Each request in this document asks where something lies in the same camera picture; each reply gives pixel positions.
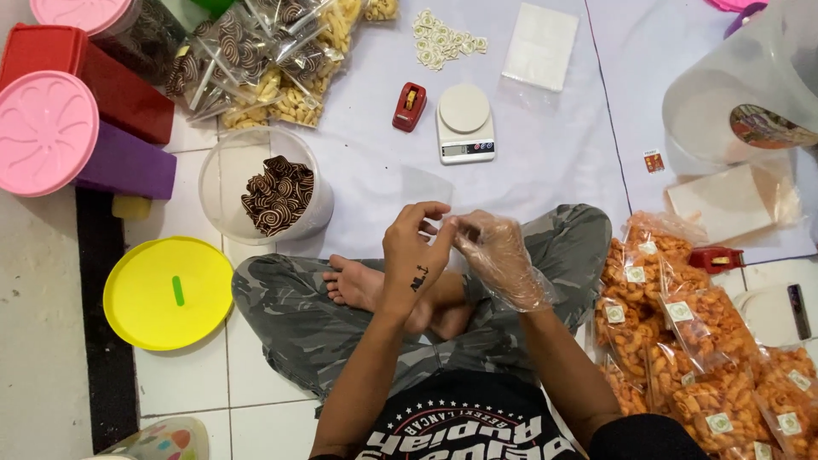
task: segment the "gloved hand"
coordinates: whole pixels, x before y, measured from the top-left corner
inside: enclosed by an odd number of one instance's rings
[[[517,221],[482,210],[454,219],[454,246],[492,295],[523,313],[551,308],[554,287],[531,265]]]

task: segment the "red container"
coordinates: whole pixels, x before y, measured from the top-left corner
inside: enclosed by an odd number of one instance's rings
[[[97,100],[100,119],[151,144],[170,142],[173,102],[66,25],[11,28],[0,65],[0,91],[39,70],[80,78]]]

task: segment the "stack of plastic bags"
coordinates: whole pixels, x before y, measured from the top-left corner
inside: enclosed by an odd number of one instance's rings
[[[713,457],[818,460],[818,380],[802,344],[765,348],[730,297],[687,261],[706,241],[635,213],[614,239],[596,305],[600,370],[622,412],[673,417]]]
[[[316,127],[361,19],[392,20],[398,0],[238,0],[199,25],[166,83],[188,122],[227,129],[268,119]]]

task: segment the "round label sticker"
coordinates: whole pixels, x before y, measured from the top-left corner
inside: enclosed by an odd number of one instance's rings
[[[696,383],[696,375],[691,371],[681,377],[681,385],[688,386]]]
[[[781,431],[787,436],[797,435],[801,432],[801,424],[798,423],[798,416],[795,415],[795,412],[779,415],[778,424],[781,426]]]
[[[800,388],[801,391],[807,391],[809,389],[809,387],[812,385],[812,382],[810,382],[810,379],[806,378],[805,376],[803,376],[803,374],[796,371],[795,369],[793,369],[792,372],[787,374],[787,377],[789,377],[789,379],[791,381],[793,381],[793,383],[796,386],[798,386],[798,388]]]
[[[712,431],[714,435],[720,435],[722,433],[729,433],[730,431],[733,431],[733,424],[730,423],[730,419],[725,413],[717,413],[716,415],[705,417],[704,420],[708,422],[710,431]]]
[[[625,322],[625,310],[621,305],[605,307],[605,316],[608,317],[608,322],[611,324]]]
[[[769,444],[753,442],[756,451],[756,460],[772,460],[772,447]]]
[[[656,243],[653,241],[648,241],[639,245],[639,251],[641,251],[643,254],[653,255],[656,254],[659,249],[657,249]]]
[[[642,267],[625,267],[627,282],[645,282],[645,269]]]
[[[777,150],[818,144],[818,134],[753,104],[733,109],[730,127],[739,139],[758,148]]]
[[[673,322],[690,321],[693,319],[693,312],[690,311],[687,302],[667,304],[665,305],[665,309],[667,309],[667,315],[670,316]]]

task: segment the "black floor trim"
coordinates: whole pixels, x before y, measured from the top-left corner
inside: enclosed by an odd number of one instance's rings
[[[79,274],[83,294],[85,353],[93,452],[139,431],[133,348],[108,325],[102,292],[125,254],[122,220],[111,215],[110,193],[76,189]]]

